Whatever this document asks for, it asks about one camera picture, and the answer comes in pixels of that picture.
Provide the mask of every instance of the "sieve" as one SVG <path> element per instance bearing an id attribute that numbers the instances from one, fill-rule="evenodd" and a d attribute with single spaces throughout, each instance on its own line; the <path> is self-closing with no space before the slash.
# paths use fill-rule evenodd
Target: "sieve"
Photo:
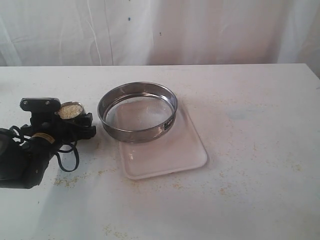
<path id="1" fill-rule="evenodd" d="M 132 82 L 105 94 L 98 104 L 103 128 L 126 143 L 145 143 L 170 130 L 178 100 L 167 87 L 152 82 Z"/>

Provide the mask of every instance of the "white curtain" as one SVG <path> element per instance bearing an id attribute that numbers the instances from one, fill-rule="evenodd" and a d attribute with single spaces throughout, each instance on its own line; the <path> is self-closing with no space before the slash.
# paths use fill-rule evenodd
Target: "white curtain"
<path id="1" fill-rule="evenodd" d="M 0 66 L 307 63 L 320 0 L 0 0 Z"/>

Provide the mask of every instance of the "white table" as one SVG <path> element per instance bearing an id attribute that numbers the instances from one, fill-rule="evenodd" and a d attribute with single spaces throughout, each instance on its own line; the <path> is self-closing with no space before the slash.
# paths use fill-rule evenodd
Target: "white table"
<path id="1" fill-rule="evenodd" d="M 204 167 L 124 177 L 97 105 L 134 81 L 183 101 Z M 0 127 L 28 123 L 19 102 L 32 96 L 83 103 L 97 135 L 78 145 L 75 172 L 54 157 L 40 186 L 0 189 L 1 240 L 320 239 L 320 80 L 304 64 L 1 67 Z"/>

